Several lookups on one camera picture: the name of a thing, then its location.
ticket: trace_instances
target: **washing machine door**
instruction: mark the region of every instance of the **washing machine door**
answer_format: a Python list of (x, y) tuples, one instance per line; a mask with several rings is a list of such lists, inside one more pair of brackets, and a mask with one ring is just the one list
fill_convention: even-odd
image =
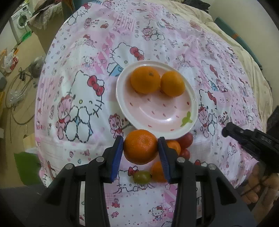
[(19, 15), (19, 17), (18, 17), (18, 20), (17, 20), (17, 27), (19, 28), (19, 29), (24, 29), (24, 27), (26, 27), (27, 26), (27, 21), (28, 21), (29, 19), (27, 18), (27, 15), (26, 15), (26, 13), (22, 13), (21, 15)]

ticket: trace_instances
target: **pink plate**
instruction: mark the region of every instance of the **pink plate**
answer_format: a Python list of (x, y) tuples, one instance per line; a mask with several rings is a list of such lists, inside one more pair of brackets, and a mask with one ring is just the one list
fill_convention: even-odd
[(135, 128), (148, 130), (157, 138), (177, 139), (185, 135), (198, 116), (198, 104), (192, 87), (182, 76), (186, 89), (178, 97), (169, 97), (160, 90), (147, 95), (138, 94), (131, 86), (130, 74), (140, 66), (152, 66), (160, 76), (166, 71), (177, 71), (156, 61), (138, 61), (126, 67), (116, 84), (116, 98), (123, 114)]

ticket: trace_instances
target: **hello kitty tablecloth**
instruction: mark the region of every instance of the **hello kitty tablecloth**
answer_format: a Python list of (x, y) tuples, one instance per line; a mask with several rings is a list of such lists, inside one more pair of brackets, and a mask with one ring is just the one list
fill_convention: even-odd
[[(221, 130), (229, 121), (247, 129), (261, 130), (262, 125), (234, 50), (215, 33), (162, 5), (97, 0), (64, 23), (43, 66), (35, 137), (45, 186), (67, 163), (87, 164), (112, 146), (117, 135), (125, 137), (135, 129), (121, 113), (115, 90), (122, 70), (140, 60), (164, 62), (189, 81), (199, 103), (190, 161), (214, 163), (233, 186), (240, 185), (256, 160), (235, 140), (223, 138)], [(132, 181), (136, 171), (149, 170), (154, 161), (135, 165), (122, 157), (117, 179), (105, 185), (112, 227), (170, 225), (177, 186)], [(85, 224), (84, 184), (80, 202), (80, 223)], [(200, 217), (198, 184), (197, 211)]]

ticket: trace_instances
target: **green basket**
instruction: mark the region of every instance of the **green basket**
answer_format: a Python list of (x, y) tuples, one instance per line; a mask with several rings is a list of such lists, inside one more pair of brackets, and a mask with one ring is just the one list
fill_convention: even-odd
[(32, 35), (31, 31), (27, 32), (23, 37), (22, 37), (22, 42), (26, 40), (28, 37)]

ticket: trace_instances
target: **green object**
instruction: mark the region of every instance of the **green object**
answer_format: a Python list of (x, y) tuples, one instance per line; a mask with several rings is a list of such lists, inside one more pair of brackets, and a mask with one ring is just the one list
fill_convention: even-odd
[(262, 65), (260, 64), (255, 54), (252, 52), (252, 50), (249, 48), (249, 46), (225, 21), (223, 21), (220, 17), (217, 17), (214, 23), (217, 24), (218, 27), (228, 36), (232, 37), (235, 41), (237, 41), (252, 56), (254, 61), (258, 64), (259, 68), (263, 70)]
[(26, 40), (28, 37), (32, 35), (31, 31), (27, 32), (23, 37), (22, 37), (22, 42)]
[(180, 127), (183, 127), (183, 126), (186, 125), (188, 122), (189, 122), (189, 123), (192, 123), (193, 121), (190, 119), (190, 117), (191, 117), (191, 112), (188, 111), (188, 112), (187, 112), (187, 116), (184, 117), (184, 118), (182, 119), (182, 125), (180, 125)]
[(16, 167), (24, 185), (34, 185), (41, 182), (39, 178), (40, 160), (37, 155), (21, 152), (14, 153)]
[(134, 182), (140, 185), (146, 185), (151, 181), (151, 175), (148, 171), (136, 171), (133, 175)]

